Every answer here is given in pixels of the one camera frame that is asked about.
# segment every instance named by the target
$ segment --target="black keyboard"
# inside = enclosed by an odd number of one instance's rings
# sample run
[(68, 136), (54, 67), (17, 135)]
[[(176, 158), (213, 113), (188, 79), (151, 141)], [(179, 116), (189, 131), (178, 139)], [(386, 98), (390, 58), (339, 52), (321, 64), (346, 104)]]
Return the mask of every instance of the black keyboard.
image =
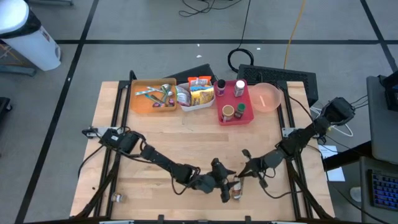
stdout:
[(398, 211), (398, 176), (368, 170), (371, 205)]
[(312, 106), (318, 100), (317, 77), (312, 72), (240, 65), (236, 79), (245, 79), (248, 85), (255, 85), (260, 82), (301, 81), (304, 83), (308, 104)]

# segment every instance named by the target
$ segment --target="food packet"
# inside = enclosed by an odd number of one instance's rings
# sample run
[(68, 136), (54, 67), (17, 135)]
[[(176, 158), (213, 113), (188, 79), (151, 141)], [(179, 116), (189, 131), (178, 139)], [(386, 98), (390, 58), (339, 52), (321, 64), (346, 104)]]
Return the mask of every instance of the food packet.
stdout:
[(189, 87), (198, 86), (198, 85), (211, 85), (211, 76), (203, 76), (203, 77), (188, 77)]
[(191, 106), (191, 94), (180, 86), (176, 86), (177, 103), (182, 106)]
[(212, 86), (191, 86), (191, 106), (202, 105), (214, 98)]

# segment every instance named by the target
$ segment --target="wooden table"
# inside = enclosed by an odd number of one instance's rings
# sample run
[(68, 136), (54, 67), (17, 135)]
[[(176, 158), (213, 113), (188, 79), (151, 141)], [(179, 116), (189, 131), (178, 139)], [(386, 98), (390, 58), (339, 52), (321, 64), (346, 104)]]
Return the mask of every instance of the wooden table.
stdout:
[[(109, 126), (111, 123), (117, 87), (118, 82), (102, 83), (93, 126)], [(288, 87), (290, 95), (308, 109), (303, 83), (288, 82)], [(291, 104), (296, 127), (304, 128), (310, 124), (310, 118), (300, 105), (294, 101)], [(286, 125), (289, 126), (284, 102), (282, 106)], [(210, 162), (214, 157), (218, 157), (227, 169), (239, 173), (247, 161), (242, 155), (242, 149), (249, 149), (253, 157), (258, 157), (273, 150), (281, 140), (276, 111), (254, 111), (254, 120), (247, 125), (220, 126), (216, 110), (215, 103), (212, 107), (188, 113), (183, 112), (179, 106), (175, 111), (164, 113), (135, 114), (130, 111), (127, 125), (144, 134), (149, 144), (171, 160), (198, 166), (202, 174), (211, 170)], [(309, 145), (318, 147), (315, 140), (311, 140)], [(98, 147), (97, 139), (89, 139), (85, 157)], [(104, 150), (90, 159), (82, 169), (71, 215), (80, 212), (98, 188), (103, 157)], [(303, 150), (302, 159), (309, 190), (326, 212), (334, 216), (319, 152), (308, 147)], [(275, 178), (266, 180), (270, 194), (288, 192), (290, 189), (285, 162), (276, 168)], [(182, 185), (176, 184), (177, 191), (182, 188)], [(165, 215), (166, 220), (243, 220), (245, 215), (250, 215), (252, 220), (295, 219), (292, 197), (287, 195), (278, 200), (269, 198), (257, 179), (245, 178), (243, 196), (239, 201), (231, 199), (228, 203), (222, 203), (219, 189), (210, 194), (188, 189), (178, 196), (173, 193), (168, 172), (158, 166), (127, 158), (122, 158), (116, 191), (124, 195), (125, 201), (114, 203), (113, 219), (156, 220), (159, 214)], [(302, 195), (299, 194), (298, 197), (302, 216), (305, 216)], [(103, 200), (102, 214), (106, 201)]]

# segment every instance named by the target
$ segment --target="red plastic bin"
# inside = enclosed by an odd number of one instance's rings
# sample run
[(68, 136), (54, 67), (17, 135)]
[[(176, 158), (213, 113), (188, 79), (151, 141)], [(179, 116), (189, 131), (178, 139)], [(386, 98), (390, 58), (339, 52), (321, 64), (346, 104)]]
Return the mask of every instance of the red plastic bin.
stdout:
[[(225, 81), (224, 95), (223, 96), (216, 95), (218, 123), (222, 126), (248, 124), (254, 119), (253, 109), (251, 107), (250, 95), (248, 90), (248, 83), (246, 83), (246, 80), (242, 80), (245, 83), (243, 95), (235, 97), (234, 88), (237, 81), (238, 80)], [(223, 107), (225, 105), (231, 105), (233, 106), (234, 109), (236, 109), (238, 107), (238, 104), (240, 103), (244, 103), (246, 105), (246, 109), (244, 110), (241, 119), (233, 117), (227, 122), (222, 122)]]

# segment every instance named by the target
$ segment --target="plastic bowl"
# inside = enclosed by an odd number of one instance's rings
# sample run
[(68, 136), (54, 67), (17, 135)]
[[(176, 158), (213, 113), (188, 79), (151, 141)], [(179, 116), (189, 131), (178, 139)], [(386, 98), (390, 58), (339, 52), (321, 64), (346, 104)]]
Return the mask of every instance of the plastic bowl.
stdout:
[(249, 92), (252, 106), (263, 113), (274, 111), (282, 100), (280, 91), (268, 83), (258, 83)]

